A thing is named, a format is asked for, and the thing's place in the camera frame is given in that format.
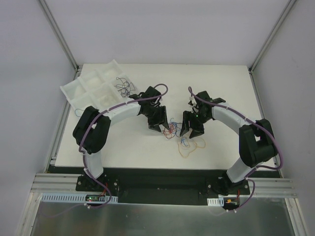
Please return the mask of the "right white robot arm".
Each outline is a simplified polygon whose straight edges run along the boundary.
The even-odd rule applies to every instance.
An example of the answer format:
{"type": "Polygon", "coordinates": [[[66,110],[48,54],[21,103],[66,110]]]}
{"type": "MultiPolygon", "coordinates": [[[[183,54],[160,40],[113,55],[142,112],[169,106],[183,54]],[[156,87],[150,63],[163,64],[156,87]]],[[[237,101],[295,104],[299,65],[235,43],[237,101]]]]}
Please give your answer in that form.
{"type": "Polygon", "coordinates": [[[189,138],[201,136],[204,124],[217,120],[233,130],[239,137],[239,158],[222,176],[222,190],[233,194],[239,183],[255,169],[264,168],[264,162],[278,155],[271,124],[266,119],[250,120],[236,111],[222,98],[211,98],[206,91],[191,94],[195,103],[190,103],[191,111],[183,111],[180,135],[190,133],[189,138]]]}

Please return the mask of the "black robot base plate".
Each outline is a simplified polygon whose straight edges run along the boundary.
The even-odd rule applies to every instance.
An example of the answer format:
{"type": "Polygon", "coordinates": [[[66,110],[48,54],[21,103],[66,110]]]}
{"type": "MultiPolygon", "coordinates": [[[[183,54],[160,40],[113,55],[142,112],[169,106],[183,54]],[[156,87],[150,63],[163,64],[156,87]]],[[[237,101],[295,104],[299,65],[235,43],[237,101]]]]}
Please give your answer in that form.
{"type": "Polygon", "coordinates": [[[102,192],[118,198],[119,203],[205,206],[219,196],[244,198],[250,195],[249,183],[229,183],[225,170],[104,168],[93,181],[81,174],[76,191],[102,192]]]}

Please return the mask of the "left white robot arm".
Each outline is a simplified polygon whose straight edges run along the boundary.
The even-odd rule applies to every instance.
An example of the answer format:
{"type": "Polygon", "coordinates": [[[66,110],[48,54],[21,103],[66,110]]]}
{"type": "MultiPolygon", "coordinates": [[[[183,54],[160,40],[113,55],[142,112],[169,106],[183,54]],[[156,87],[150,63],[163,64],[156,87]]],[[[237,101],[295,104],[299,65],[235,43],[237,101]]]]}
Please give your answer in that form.
{"type": "Polygon", "coordinates": [[[100,151],[105,146],[111,126],[127,118],[144,115],[150,130],[160,132],[161,125],[169,129],[166,107],[160,104],[168,87],[165,84],[157,86],[164,86],[166,91],[161,93],[157,87],[149,86],[145,92],[132,94],[124,102],[102,112],[93,106],[84,110],[72,136],[83,155],[84,172],[89,177],[87,186],[93,191],[99,191],[104,186],[100,151]]]}

